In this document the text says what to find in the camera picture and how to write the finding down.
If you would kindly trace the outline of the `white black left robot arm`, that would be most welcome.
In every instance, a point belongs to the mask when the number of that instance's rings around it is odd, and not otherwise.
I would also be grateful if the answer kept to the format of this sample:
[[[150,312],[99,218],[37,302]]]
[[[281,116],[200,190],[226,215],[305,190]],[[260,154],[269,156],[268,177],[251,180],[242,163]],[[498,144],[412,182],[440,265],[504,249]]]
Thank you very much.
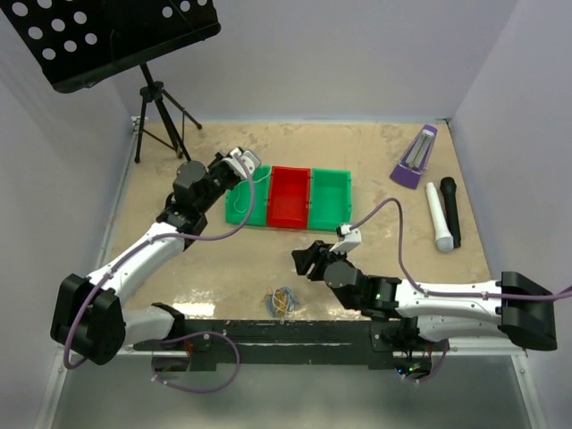
[[[63,345],[63,365],[85,361],[104,365],[128,345],[155,341],[165,350],[185,340],[184,317],[162,304],[127,313],[125,303],[159,268],[196,241],[206,241],[206,213],[241,182],[254,183],[261,161],[254,152],[234,148],[204,165],[182,164],[172,193],[150,228],[116,259],[85,277],[68,275],[61,283],[50,336]]]

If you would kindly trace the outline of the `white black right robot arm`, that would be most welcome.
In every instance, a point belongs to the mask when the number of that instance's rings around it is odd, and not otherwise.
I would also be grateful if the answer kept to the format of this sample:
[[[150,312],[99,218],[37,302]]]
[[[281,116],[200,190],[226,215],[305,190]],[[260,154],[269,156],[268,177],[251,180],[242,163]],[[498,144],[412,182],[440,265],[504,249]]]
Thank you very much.
[[[413,284],[363,273],[321,240],[291,253],[297,274],[324,282],[341,305],[372,320],[405,321],[400,345],[420,350],[427,342],[456,337],[506,338],[521,349],[558,347],[554,296],[521,273],[469,284]]]

